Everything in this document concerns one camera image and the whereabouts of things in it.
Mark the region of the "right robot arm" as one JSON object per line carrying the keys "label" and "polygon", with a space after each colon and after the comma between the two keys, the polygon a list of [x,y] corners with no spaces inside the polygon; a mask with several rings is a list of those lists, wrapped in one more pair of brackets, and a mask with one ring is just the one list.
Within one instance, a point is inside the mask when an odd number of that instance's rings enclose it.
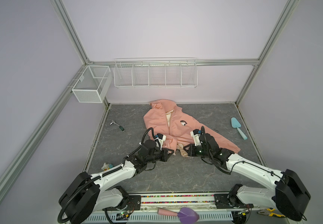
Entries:
{"label": "right robot arm", "polygon": [[271,169],[241,157],[239,154],[221,148],[213,136],[196,129],[190,133],[194,143],[184,147],[189,157],[200,157],[224,174],[241,174],[262,188],[236,184],[229,191],[225,205],[240,208],[258,205],[278,210],[293,221],[305,219],[304,213],[311,195],[296,172],[287,169]]}

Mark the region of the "pink zip jacket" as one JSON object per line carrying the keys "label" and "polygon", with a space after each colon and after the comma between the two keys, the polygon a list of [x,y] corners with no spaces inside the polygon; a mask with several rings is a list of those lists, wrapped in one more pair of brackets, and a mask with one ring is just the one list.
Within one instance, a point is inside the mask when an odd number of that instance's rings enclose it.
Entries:
{"label": "pink zip jacket", "polygon": [[194,143],[190,132],[205,125],[184,113],[171,100],[160,99],[150,102],[150,105],[151,109],[143,117],[146,128],[152,127],[155,134],[164,134],[163,148],[179,150],[183,156],[183,147]]}

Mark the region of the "small green-handled screwdriver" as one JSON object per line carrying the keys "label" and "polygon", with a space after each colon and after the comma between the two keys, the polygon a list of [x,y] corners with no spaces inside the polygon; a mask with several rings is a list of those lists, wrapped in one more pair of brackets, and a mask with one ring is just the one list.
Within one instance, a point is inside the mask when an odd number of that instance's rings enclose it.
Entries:
{"label": "small green-handled screwdriver", "polygon": [[125,131],[125,129],[121,125],[116,123],[114,120],[111,121],[110,125],[116,125],[122,132]]}

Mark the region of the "teal plastic trowel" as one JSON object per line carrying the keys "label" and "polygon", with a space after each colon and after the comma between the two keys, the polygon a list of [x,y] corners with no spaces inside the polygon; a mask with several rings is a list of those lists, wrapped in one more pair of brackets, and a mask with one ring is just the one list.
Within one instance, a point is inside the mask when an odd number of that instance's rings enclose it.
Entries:
{"label": "teal plastic trowel", "polygon": [[231,118],[231,126],[235,129],[237,129],[237,131],[239,132],[240,136],[244,139],[247,140],[248,137],[246,136],[246,134],[241,130],[241,124],[239,123],[239,121],[235,118],[232,117]]}

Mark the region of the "small colourful toy figure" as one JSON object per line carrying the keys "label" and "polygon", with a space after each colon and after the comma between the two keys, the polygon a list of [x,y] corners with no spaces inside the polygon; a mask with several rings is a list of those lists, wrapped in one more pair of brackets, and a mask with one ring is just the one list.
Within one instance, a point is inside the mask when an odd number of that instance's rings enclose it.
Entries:
{"label": "small colourful toy figure", "polygon": [[112,168],[113,168],[113,165],[112,164],[110,164],[110,163],[104,163],[101,169],[102,169],[103,172],[105,172],[105,171],[107,171],[109,169],[112,169]]}

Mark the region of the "white mesh box basket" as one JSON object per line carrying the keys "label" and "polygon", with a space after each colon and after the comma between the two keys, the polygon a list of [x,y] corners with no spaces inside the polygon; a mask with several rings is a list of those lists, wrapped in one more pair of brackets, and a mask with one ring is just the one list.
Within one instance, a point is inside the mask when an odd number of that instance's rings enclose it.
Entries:
{"label": "white mesh box basket", "polygon": [[103,103],[112,79],[109,66],[88,65],[72,91],[79,103]]}

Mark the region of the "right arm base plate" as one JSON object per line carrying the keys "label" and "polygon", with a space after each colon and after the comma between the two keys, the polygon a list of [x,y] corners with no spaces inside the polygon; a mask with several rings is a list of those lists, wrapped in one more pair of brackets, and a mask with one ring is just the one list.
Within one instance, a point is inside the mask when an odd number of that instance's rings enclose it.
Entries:
{"label": "right arm base plate", "polygon": [[241,202],[237,196],[229,196],[229,194],[214,194],[215,205],[217,209],[251,209],[253,204],[245,204]]}

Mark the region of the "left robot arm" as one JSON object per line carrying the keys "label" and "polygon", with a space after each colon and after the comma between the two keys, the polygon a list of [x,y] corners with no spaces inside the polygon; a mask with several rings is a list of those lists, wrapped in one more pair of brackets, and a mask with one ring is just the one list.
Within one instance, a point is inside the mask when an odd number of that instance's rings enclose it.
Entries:
{"label": "left robot arm", "polygon": [[[145,139],[148,133],[152,134],[150,140]],[[78,174],[58,201],[61,206],[58,223],[81,224],[95,211],[127,207],[129,194],[117,184],[148,171],[148,164],[166,162],[174,153],[163,148],[166,138],[164,134],[155,134],[152,127],[148,128],[140,145],[124,157],[121,164],[92,175],[85,171]]]}

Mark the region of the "purple pink-handled scoop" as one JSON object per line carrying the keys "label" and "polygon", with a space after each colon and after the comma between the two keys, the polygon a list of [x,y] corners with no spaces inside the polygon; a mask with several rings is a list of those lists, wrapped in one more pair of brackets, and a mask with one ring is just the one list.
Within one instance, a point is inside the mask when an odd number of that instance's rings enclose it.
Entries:
{"label": "purple pink-handled scoop", "polygon": [[157,214],[168,217],[178,217],[182,224],[194,224],[200,219],[199,215],[194,210],[187,207],[181,208],[179,212],[159,208]]}

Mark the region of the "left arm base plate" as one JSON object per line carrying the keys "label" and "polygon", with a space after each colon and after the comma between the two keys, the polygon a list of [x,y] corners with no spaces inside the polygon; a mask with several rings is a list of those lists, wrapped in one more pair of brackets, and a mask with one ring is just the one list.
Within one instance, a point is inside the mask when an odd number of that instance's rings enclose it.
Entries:
{"label": "left arm base plate", "polygon": [[108,211],[139,211],[141,209],[141,195],[131,195],[122,199],[117,207],[107,207]]}

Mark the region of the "yellow-handled pliers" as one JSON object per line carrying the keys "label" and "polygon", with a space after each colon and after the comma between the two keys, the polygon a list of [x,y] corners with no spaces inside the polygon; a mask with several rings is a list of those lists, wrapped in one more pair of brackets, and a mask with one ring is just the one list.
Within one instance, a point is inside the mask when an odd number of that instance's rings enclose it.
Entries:
{"label": "yellow-handled pliers", "polygon": [[264,210],[258,211],[258,214],[259,215],[263,215],[263,216],[268,216],[268,217],[285,218],[285,215],[283,215],[283,214],[277,214],[275,211],[276,210],[273,209],[273,208],[268,208],[268,209],[264,209]]}

